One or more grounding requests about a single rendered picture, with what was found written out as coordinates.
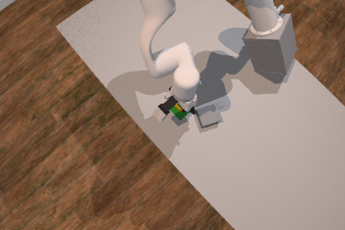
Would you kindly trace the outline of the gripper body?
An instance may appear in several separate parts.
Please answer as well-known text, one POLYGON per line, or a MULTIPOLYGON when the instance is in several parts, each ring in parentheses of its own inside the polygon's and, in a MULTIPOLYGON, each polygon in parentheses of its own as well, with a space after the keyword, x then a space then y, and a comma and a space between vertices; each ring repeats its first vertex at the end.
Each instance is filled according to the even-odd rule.
MULTIPOLYGON (((170 90, 170 95, 173 96, 173 87, 171 87, 170 90)), ((191 110, 191 108, 194 106, 196 106, 197 104, 197 100, 195 102, 193 101, 187 101, 187 102, 182 102, 182 101, 178 101, 178 104, 187 112, 189 112, 191 110)))

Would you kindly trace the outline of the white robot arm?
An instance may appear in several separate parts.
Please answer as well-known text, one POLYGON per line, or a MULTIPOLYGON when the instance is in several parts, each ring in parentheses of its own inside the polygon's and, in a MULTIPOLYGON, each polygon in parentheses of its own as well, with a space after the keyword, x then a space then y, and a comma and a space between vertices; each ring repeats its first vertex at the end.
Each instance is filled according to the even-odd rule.
MULTIPOLYGON (((251 18, 251 32, 264 37, 274 34, 283 25, 279 16, 284 9, 278 9, 273 0, 244 0, 251 18), (276 15, 277 14, 277 15, 276 15)), ((140 0, 145 14, 145 21, 140 32, 140 51, 148 72, 156 79, 173 74, 173 96, 160 104, 152 113, 160 122, 170 113, 178 101, 195 102, 195 93, 200 82, 200 73, 194 63, 191 47, 181 42, 152 54, 151 42, 163 23, 176 11, 175 0, 140 0)))

